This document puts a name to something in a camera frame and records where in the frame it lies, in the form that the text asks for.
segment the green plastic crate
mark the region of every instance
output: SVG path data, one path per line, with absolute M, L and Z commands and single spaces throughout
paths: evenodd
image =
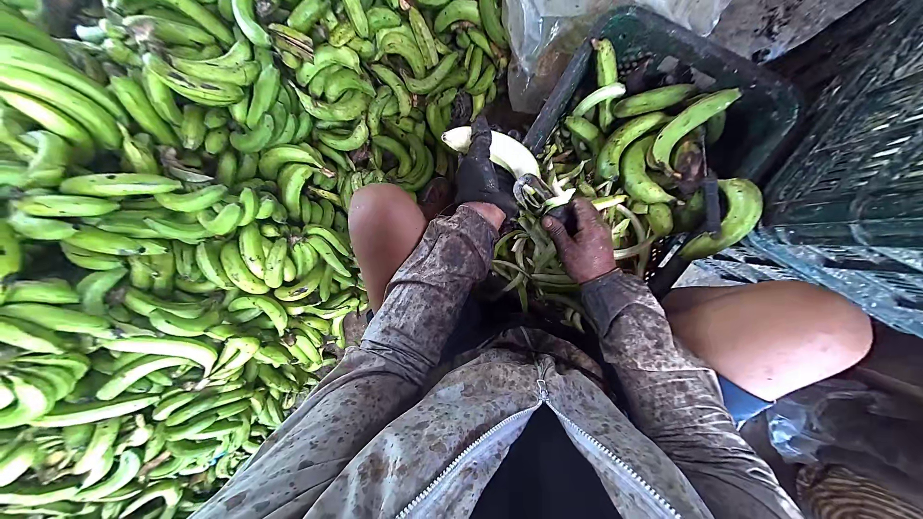
M 795 88 L 774 73 L 636 6 L 609 11 L 590 30 L 525 137 L 524 144 L 533 153 L 545 146 L 581 83 L 594 86 L 591 40 L 598 38 L 609 39 L 620 59 L 644 53 L 653 56 L 653 66 L 673 60 L 691 66 L 696 84 L 708 91 L 741 88 L 743 97 L 728 109 L 725 133 L 715 151 L 709 153 L 709 165 L 718 176 L 744 177 L 759 184 L 781 158 L 786 138 L 801 113 L 802 101 Z M 676 242 L 672 240 L 661 252 Z M 665 294 L 687 266 L 674 256 L 670 262 L 653 267 L 648 283 L 654 294 Z

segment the plastic crate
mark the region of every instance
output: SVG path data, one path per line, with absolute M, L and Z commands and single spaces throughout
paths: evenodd
M 867 2 L 808 46 L 857 34 L 747 244 L 923 337 L 923 2 Z
M 642 53 L 664 69 L 676 62 L 694 69 L 696 83 L 709 91 L 739 87 L 743 97 L 727 111 L 725 133 L 709 165 L 721 177 L 745 177 L 760 182 L 784 152 L 785 142 L 801 113 L 795 88 L 773 72 L 689 32 L 666 18 L 636 6 L 617 7 L 603 15 L 570 59 L 567 69 L 535 119 L 524 144 L 533 153 L 543 149 L 558 120 L 569 108 L 574 91 L 586 81 L 594 86 L 591 40 L 609 39 L 620 59 Z M 666 244 L 655 259 L 665 257 L 676 240 Z M 648 282 L 662 296 L 688 263 L 674 255 L 669 262 L 654 261 Z

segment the plastic bag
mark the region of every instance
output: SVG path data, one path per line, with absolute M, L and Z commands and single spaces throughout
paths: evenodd
M 892 488 L 923 484 L 923 410 L 851 380 L 825 380 L 767 411 L 770 442 L 790 464 L 845 465 Z
M 512 51 L 509 103 L 537 114 L 596 20 L 615 6 L 636 4 L 705 36 L 731 0 L 507 0 L 503 23 Z

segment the knee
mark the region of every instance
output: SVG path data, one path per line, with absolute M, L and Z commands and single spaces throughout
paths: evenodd
M 812 332 L 806 333 L 802 351 L 822 362 L 831 374 L 854 366 L 870 350 L 871 319 L 845 297 L 800 281 L 767 282 L 765 296 L 788 307 L 790 315 Z
M 374 218 L 388 219 L 405 211 L 419 211 L 414 200 L 394 184 L 369 184 L 353 193 L 349 204 L 350 223 Z

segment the dirty jacket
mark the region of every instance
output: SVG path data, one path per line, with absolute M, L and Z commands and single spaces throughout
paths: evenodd
M 630 421 L 580 369 L 593 364 L 586 355 L 538 330 L 501 333 L 433 385 L 496 239 L 466 207 L 430 223 L 362 343 L 196 519 L 467 517 L 541 405 L 623 517 L 800 517 L 737 434 L 714 372 L 674 340 L 632 276 L 581 287 Z

